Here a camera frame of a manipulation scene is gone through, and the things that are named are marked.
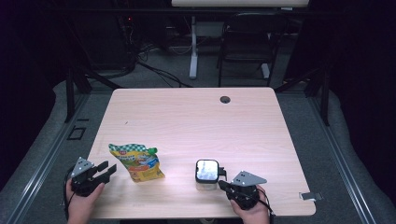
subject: chair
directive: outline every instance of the chair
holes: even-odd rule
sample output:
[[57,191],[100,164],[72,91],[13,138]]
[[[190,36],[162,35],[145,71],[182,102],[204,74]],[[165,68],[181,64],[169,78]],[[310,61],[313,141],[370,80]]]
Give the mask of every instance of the chair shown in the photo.
[[229,78],[222,76],[223,62],[257,63],[258,69],[263,63],[271,64],[269,86],[279,42],[287,26],[288,19],[278,14],[238,13],[224,22],[218,58],[219,87],[222,79]]

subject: wooden table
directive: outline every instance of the wooden table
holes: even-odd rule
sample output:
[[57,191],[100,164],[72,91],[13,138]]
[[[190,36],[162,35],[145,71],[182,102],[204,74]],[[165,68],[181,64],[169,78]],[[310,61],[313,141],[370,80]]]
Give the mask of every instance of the wooden table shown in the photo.
[[[110,143],[158,148],[165,178],[133,182]],[[196,189],[202,159],[218,161],[229,180],[241,170],[267,179],[262,187],[277,216],[316,211],[299,198],[309,188],[272,89],[129,89],[114,91],[88,158],[118,166],[93,218],[236,217],[224,191]]]

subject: wire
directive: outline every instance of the wire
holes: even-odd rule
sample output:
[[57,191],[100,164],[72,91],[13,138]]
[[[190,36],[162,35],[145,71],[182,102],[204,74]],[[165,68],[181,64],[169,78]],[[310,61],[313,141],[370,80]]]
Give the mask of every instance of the wire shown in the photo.
[[[203,40],[201,40],[199,43],[197,43],[197,46],[203,44],[208,39],[211,39],[211,38],[209,36],[206,36]],[[188,48],[188,49],[183,51],[183,52],[178,52],[177,50],[175,50],[175,49],[182,49],[182,48]],[[192,45],[189,45],[189,46],[173,46],[173,47],[169,47],[169,49],[171,49],[175,54],[182,55],[182,54],[188,53],[192,49]]]
[[155,48],[153,44],[148,44],[140,50],[137,56],[141,61],[146,62],[149,60],[149,52],[156,49],[157,48]]
[[186,22],[187,27],[189,28],[190,34],[191,34],[191,27],[190,24],[187,22],[186,17],[183,17],[184,22]]
[[66,216],[66,220],[69,219],[69,204],[74,196],[74,193],[73,193],[72,197],[70,198],[70,201],[67,199],[66,185],[67,185],[67,180],[69,179],[69,175],[73,171],[74,167],[75,166],[70,167],[67,170],[66,175],[64,176],[64,215]]
[[156,73],[157,75],[159,75],[160,78],[161,78],[164,82],[166,82],[166,84],[169,85],[169,87],[173,87],[173,86],[170,85],[164,78],[168,78],[168,79],[171,79],[172,81],[175,81],[176,83],[178,83],[178,87],[179,87],[179,88],[181,88],[182,86],[192,88],[191,85],[188,85],[188,84],[186,84],[186,83],[181,82],[180,79],[178,79],[178,77],[176,77],[176,76],[170,74],[169,72],[165,72],[165,71],[163,71],[163,70],[161,70],[161,69],[151,67],[151,66],[149,66],[149,65],[147,65],[147,64],[145,64],[145,63],[137,62],[137,64],[140,64],[141,66],[143,66],[143,67],[147,68],[148,70],[151,70],[151,71],[153,71],[154,73]]
[[111,75],[102,75],[99,72],[97,72],[101,77],[105,77],[107,79],[112,79],[112,78],[116,78],[116,77],[124,77],[128,74],[130,74],[133,71],[133,67],[132,66],[128,66],[125,69],[119,71],[116,74],[111,74]]
[[267,200],[267,203],[263,202],[262,200],[257,200],[259,203],[264,204],[265,207],[268,208],[269,212],[270,212],[270,223],[273,224],[274,223],[274,217],[276,216],[274,211],[272,210],[271,206],[270,206],[270,200],[268,199],[267,195],[265,194],[265,191],[261,190],[261,189],[257,189],[258,191],[260,191],[265,199]]

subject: human hand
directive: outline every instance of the human hand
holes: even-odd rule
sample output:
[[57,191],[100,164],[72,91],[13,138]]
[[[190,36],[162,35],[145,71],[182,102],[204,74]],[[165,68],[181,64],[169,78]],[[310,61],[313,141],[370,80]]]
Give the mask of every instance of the human hand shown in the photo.
[[66,197],[69,201],[69,219],[68,224],[85,224],[90,221],[91,213],[93,211],[96,200],[105,188],[105,184],[101,183],[88,196],[81,197],[74,194],[72,191],[72,180],[69,179],[66,183]]
[[[257,185],[257,189],[260,189],[265,192],[265,190]],[[266,198],[264,194],[259,191],[260,200],[266,202]],[[270,218],[268,214],[268,208],[265,207],[262,203],[257,203],[254,207],[249,210],[242,210],[239,205],[234,201],[230,200],[231,206],[233,207],[233,211],[244,220],[245,224],[268,224],[270,223]]]

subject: snack bag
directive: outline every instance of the snack bag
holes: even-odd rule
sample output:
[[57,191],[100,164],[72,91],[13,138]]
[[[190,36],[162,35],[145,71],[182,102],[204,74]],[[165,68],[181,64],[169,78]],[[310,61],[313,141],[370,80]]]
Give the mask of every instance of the snack bag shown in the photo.
[[128,170],[134,182],[165,177],[160,170],[160,161],[155,155],[156,147],[146,149],[145,146],[138,144],[124,146],[109,144],[108,147],[110,153],[119,159]]

